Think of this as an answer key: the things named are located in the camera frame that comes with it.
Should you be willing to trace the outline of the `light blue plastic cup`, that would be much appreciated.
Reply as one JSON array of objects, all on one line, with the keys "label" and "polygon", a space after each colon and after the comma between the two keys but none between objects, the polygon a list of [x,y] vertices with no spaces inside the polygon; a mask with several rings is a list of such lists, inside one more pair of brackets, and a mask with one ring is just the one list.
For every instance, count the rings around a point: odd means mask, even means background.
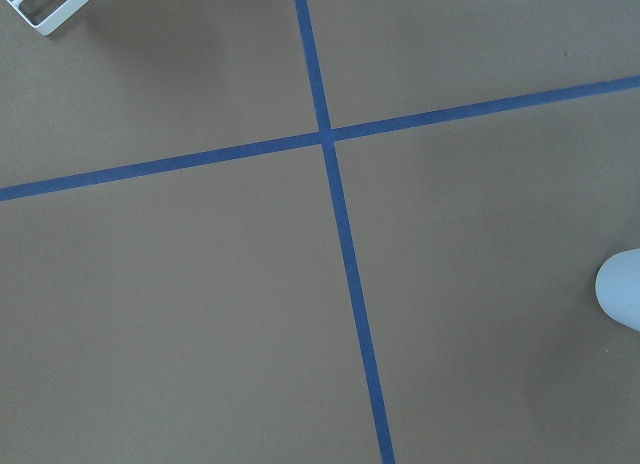
[{"label": "light blue plastic cup", "polygon": [[639,250],[617,253],[599,268],[595,293],[603,312],[615,322],[639,331]]}]

